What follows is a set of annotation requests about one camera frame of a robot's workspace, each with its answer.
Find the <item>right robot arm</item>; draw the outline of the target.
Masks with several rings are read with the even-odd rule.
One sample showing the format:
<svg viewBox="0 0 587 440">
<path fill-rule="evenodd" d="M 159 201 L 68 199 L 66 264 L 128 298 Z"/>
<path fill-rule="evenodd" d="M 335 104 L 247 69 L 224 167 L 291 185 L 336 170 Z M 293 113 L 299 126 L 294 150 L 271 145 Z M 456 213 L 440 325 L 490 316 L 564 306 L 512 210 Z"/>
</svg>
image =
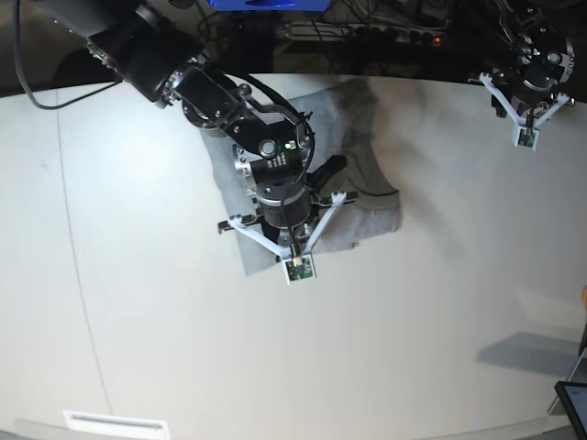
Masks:
<svg viewBox="0 0 587 440">
<path fill-rule="evenodd" d="M 273 89 L 257 101 L 210 60 L 205 47 L 147 1 L 40 1 L 39 7 L 81 37 L 106 68 L 159 107 L 180 102 L 186 119 L 226 136 L 236 169 L 256 199 L 262 222 L 288 243 L 305 239 L 318 217 L 319 191 L 346 159 L 309 170 L 316 138 L 308 117 Z"/>
</svg>

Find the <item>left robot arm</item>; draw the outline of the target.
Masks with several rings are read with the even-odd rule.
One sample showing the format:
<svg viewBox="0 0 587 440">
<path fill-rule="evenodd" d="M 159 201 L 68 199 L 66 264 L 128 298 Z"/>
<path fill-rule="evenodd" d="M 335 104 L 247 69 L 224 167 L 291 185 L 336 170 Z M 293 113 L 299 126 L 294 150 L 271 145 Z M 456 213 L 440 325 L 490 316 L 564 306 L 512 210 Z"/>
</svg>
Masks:
<svg viewBox="0 0 587 440">
<path fill-rule="evenodd" d="M 539 6 L 495 4 L 499 37 L 508 48 L 508 60 L 493 70 L 495 83 L 520 113 L 552 102 L 573 73 L 572 43 L 547 22 Z"/>
</svg>

